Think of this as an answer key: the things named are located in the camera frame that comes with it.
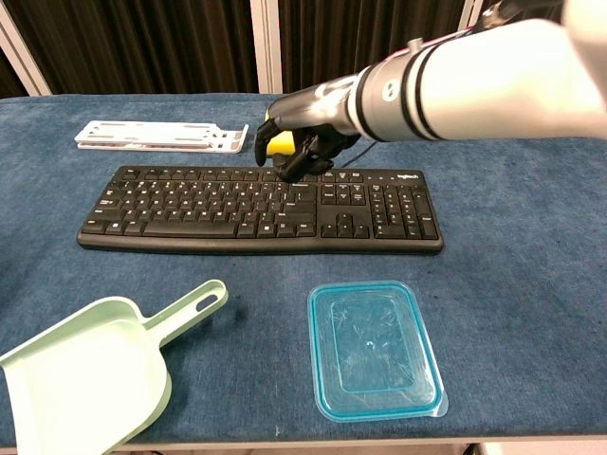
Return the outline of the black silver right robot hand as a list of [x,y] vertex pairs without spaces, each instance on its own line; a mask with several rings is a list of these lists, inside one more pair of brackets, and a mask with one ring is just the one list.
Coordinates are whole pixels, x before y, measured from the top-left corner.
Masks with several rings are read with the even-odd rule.
[[356,80],[355,75],[337,78],[274,101],[267,110],[267,119],[257,129],[254,142],[257,165],[265,165],[269,142],[282,132],[290,132],[294,154],[273,159],[279,178],[286,183],[297,183],[308,174],[329,171],[333,159],[360,138],[348,111]]

